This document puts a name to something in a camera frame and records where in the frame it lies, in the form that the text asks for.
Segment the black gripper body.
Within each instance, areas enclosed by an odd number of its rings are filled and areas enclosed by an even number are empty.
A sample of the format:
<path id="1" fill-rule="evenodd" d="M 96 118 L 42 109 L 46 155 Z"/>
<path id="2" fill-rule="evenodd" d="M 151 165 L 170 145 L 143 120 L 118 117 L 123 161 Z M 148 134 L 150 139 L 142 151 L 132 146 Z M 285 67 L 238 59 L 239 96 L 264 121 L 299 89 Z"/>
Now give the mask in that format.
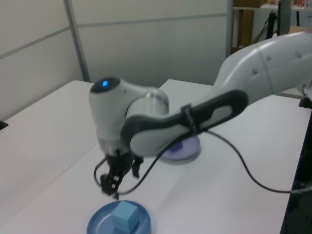
<path id="1" fill-rule="evenodd" d="M 107 156 L 107 163 L 109 165 L 109 173 L 113 175 L 127 174 L 135 160 L 135 156 L 127 152 L 117 156 Z"/>

